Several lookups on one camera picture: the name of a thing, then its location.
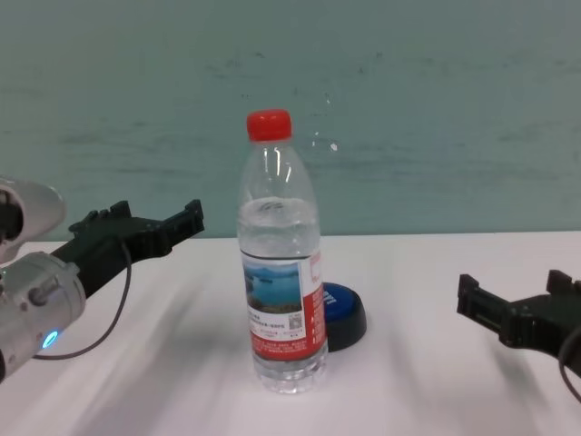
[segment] bottle label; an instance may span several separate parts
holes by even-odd
[[[242,254],[252,348],[264,359],[307,358],[325,342],[320,253],[306,259]]]

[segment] white table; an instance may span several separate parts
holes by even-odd
[[[322,251],[325,280],[360,294],[369,330],[330,355],[315,391],[260,386],[236,242],[192,240],[135,266],[125,312],[99,348],[29,362],[0,386],[0,434],[581,434],[581,405],[556,360],[506,349],[456,314],[460,273],[509,300],[543,292],[550,268],[581,277],[581,233],[332,237]],[[100,336],[123,280],[92,297],[51,352]]]

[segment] black cable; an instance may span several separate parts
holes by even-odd
[[[569,334],[565,341],[563,342],[563,346],[559,350],[558,361],[559,361],[559,372],[561,372],[561,377],[563,378],[563,382],[565,382],[566,387],[569,391],[573,394],[577,401],[581,402],[581,394],[573,383],[569,380],[569,377],[566,375],[566,368],[565,363],[569,356],[571,355],[571,351],[577,346],[578,341],[581,339],[581,327],[577,327],[574,329],[571,334]]]
[[[123,288],[123,294],[121,296],[121,301],[119,302],[119,307],[117,308],[117,313],[115,314],[113,320],[111,321],[109,328],[107,328],[105,333],[103,333],[103,335],[99,339],[97,339],[95,342],[93,342],[88,347],[85,347],[82,350],[79,350],[78,352],[69,352],[67,354],[54,354],[54,355],[48,355],[48,356],[36,354],[33,357],[33,359],[37,359],[39,361],[63,361],[66,359],[72,359],[73,357],[78,357],[82,354],[85,354],[86,352],[89,352],[93,348],[99,346],[105,339],[107,339],[107,337],[111,334],[111,332],[115,328],[115,325],[119,321],[119,317],[121,316],[121,312],[123,311],[125,301],[127,300],[127,294],[129,293],[129,287],[131,286],[132,260],[131,260],[131,255],[129,254],[129,250],[127,249],[127,245],[125,245],[125,243],[123,241],[121,241],[121,249],[123,250],[123,255],[125,256],[125,261],[127,262],[127,274],[125,275],[125,287]]]

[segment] barcode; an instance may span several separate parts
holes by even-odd
[[[289,315],[289,328],[291,330],[302,328],[302,313],[294,313],[293,315]]]

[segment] plastic bottle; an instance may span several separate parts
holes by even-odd
[[[320,227],[307,171],[280,109],[248,115],[252,142],[238,210],[254,367],[271,391],[298,393],[327,356]]]

